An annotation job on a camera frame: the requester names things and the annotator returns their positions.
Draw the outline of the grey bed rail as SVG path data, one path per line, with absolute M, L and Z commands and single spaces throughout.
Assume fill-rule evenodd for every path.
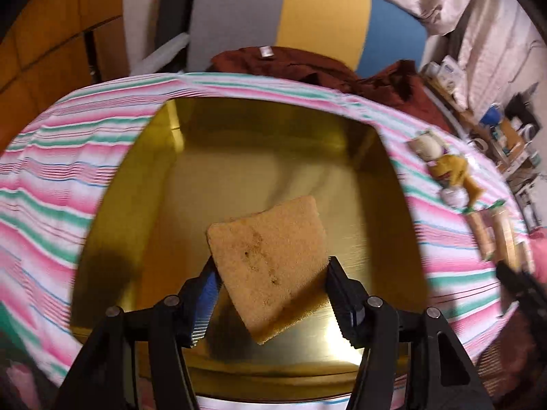
M 190 35 L 181 32 L 167 43 L 156 49 L 149 56 L 138 62 L 130 72 L 131 76 L 155 73 L 165 67 L 188 46 Z

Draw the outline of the striped pink green tablecloth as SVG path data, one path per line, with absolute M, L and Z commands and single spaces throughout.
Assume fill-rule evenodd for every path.
M 432 299 L 472 358 L 517 311 L 501 310 L 490 265 L 458 213 L 406 141 L 425 129 L 399 110 L 357 95 L 243 74 L 148 74 L 88 86 L 48 107 L 1 157 L 1 328 L 46 377 L 60 384 L 81 349 L 69 331 L 74 278 L 106 189 L 159 108 L 177 97 L 287 103 L 373 126 L 410 204 Z

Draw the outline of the grey yellow blue headboard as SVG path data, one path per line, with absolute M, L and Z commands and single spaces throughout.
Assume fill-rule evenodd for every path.
M 366 78 L 401 59 L 421 64 L 426 28 L 388 0 L 194 0 L 188 71 L 249 46 L 309 51 Z

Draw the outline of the yellow sponge block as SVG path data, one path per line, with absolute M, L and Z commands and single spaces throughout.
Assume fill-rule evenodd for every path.
M 302 196 L 206 231 L 211 256 L 253 341 L 262 345 L 322 308 L 326 232 Z
M 485 193 L 485 189 L 481 187 L 475 180 L 467 175 L 463 181 L 463 187 L 468 196 L 467 209 L 472 209 L 478 199 Z
M 482 216 L 477 211 L 468 211 L 465 213 L 465 219 L 473 232 L 481 259 L 491 260 L 495 254 L 495 245 Z

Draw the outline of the gold metal tin tray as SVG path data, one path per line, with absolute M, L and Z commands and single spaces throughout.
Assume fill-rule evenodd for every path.
M 421 311 L 428 287 L 388 142 L 370 122 L 236 98 L 169 101 L 109 183 L 79 260 L 70 329 L 84 341 L 106 309 L 151 307 L 201 272 L 207 227 L 304 195 L 349 277 Z M 329 306 L 265 344 L 222 292 L 206 336 L 185 351 L 197 394 L 233 401 L 319 400 L 351 391 L 362 356 Z

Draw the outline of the pink patterned curtain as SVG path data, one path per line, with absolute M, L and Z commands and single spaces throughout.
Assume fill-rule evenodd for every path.
M 517 0 L 388 0 L 425 25 L 432 36 L 449 36 L 447 53 L 465 74 L 457 103 L 483 114 L 516 93 L 533 89 L 546 99 L 546 43 Z

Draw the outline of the wooden wardrobe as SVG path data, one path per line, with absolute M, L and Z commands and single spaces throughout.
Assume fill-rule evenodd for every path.
M 62 96 L 128 73 L 122 0 L 30 0 L 1 40 L 1 145 Z

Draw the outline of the white blue medicine box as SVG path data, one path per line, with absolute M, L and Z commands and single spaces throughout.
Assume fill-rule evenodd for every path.
M 448 94 L 454 94 L 464 78 L 465 72 L 459 67 L 457 61 L 449 55 L 444 56 L 439 64 L 439 70 L 436 75 L 438 84 Z

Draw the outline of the green cracker packet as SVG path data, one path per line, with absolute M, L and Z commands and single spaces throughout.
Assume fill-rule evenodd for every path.
M 491 224 L 495 237 L 496 255 L 513 271 L 520 269 L 517 245 L 513 236 L 510 214 L 504 200 L 496 201 L 490 208 Z

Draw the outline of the black rolled mat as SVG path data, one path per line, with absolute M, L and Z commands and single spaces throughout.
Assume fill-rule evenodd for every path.
M 159 48 L 182 32 L 188 32 L 194 0 L 160 0 L 155 47 Z

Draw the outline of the wooden side shelf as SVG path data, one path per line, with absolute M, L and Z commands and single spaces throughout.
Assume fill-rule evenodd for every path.
M 470 110 L 459 107 L 435 79 L 425 74 L 421 77 L 426 94 L 443 113 L 452 132 L 463 141 L 471 142 L 493 160 L 507 180 L 524 183 L 539 177 L 539 170 L 532 163 L 529 147 L 505 117 L 502 117 L 498 125 L 487 126 L 478 121 Z

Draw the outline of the dark red garment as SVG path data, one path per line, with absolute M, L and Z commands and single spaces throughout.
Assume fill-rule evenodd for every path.
M 208 71 L 273 77 L 355 94 L 446 132 L 452 131 L 427 96 L 412 60 L 399 60 L 371 77 L 362 78 L 342 62 L 327 56 L 289 47 L 252 46 L 214 56 Z

